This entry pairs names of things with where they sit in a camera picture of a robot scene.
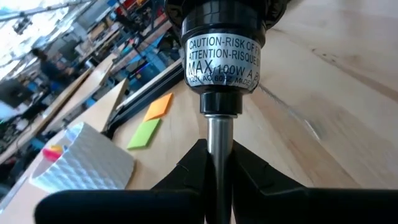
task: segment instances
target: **sticky note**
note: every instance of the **sticky note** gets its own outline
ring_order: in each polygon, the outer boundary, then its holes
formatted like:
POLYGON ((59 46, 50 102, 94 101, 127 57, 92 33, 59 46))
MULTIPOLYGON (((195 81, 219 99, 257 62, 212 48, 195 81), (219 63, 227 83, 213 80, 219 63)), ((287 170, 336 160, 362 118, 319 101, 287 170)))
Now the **sticky note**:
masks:
POLYGON ((149 145, 156 129, 160 123, 160 118, 145 121, 138 126, 136 133, 134 133, 129 144, 127 145, 128 150, 146 147, 149 145))
POLYGON ((172 97, 173 93, 169 93, 152 102, 149 106, 147 113, 145 114, 144 121, 160 118, 165 115, 169 108, 172 97))

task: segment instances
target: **white label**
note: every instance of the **white label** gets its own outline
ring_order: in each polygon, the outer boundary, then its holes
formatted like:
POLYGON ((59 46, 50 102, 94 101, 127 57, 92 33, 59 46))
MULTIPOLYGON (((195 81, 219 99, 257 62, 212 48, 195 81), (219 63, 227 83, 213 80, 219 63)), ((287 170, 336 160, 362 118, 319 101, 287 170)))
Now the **white label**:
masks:
POLYGON ((185 44, 190 86, 227 85, 253 91, 260 80, 261 46, 236 34, 203 34, 185 44))

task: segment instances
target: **orange sticky note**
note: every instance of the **orange sticky note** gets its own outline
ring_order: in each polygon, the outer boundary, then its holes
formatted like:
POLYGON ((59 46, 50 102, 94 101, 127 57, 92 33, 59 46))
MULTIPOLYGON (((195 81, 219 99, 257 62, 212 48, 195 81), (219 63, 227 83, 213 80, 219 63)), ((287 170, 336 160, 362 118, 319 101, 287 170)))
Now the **orange sticky note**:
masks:
POLYGON ((153 101, 149 106, 147 114, 145 114, 144 121, 148 121, 150 119, 155 119, 155 118, 160 118, 163 115, 165 115, 169 108, 172 97, 173 97, 173 93, 169 93, 169 94, 153 101))

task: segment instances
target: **white textured object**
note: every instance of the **white textured object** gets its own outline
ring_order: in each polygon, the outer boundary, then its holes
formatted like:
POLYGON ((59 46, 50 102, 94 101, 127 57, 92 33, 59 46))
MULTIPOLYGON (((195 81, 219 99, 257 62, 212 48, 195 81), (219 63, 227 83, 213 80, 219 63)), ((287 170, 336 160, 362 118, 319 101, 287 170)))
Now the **white textured object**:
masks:
POLYGON ((57 144, 68 150, 54 163, 43 158, 30 177, 32 184, 50 193, 126 187, 134 168, 130 154, 86 123, 66 132, 57 144))

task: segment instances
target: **green sticky note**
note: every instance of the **green sticky note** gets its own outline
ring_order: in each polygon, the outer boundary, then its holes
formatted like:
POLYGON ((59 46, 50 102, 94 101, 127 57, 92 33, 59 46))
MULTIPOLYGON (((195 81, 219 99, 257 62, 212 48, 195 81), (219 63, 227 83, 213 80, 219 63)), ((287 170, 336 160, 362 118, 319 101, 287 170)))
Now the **green sticky note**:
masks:
POLYGON ((159 123, 160 118, 145 121, 140 124, 136 133, 131 138, 130 143, 127 145, 127 149, 132 150, 148 146, 159 123))

